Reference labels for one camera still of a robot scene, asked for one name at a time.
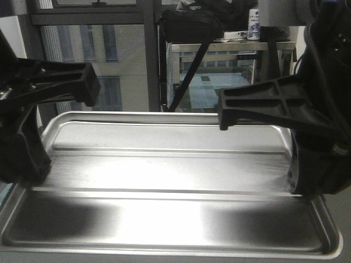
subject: metal tray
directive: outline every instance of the metal tray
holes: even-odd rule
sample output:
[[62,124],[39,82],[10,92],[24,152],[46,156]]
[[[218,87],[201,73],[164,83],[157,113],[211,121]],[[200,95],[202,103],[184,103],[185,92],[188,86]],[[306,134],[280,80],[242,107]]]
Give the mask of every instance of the metal tray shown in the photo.
[[215,114],[71,112],[43,134],[41,186],[13,186],[0,251],[332,259],[323,196],[293,196],[289,130]]

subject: window frame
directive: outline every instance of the window frame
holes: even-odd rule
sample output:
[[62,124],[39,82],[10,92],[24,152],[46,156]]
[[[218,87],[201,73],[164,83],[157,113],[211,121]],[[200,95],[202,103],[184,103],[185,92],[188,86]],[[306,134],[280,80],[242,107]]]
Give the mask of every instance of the window frame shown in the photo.
[[166,7],[162,6],[161,0],[136,1],[137,4],[133,7],[56,7],[52,9],[38,9],[36,1],[31,0],[26,0],[26,5],[29,11],[27,16],[30,18],[30,25],[36,28],[57,25],[144,25],[149,111],[159,112],[161,111],[161,104],[158,83],[157,22],[162,10]]

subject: white bottle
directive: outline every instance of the white bottle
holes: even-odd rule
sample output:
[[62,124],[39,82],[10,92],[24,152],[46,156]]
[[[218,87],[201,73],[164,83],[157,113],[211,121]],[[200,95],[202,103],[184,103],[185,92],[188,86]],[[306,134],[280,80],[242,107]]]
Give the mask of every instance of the white bottle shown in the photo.
[[250,9],[250,13],[248,15],[247,39],[259,40],[260,36],[261,27],[259,25],[258,5],[255,5],[252,9]]

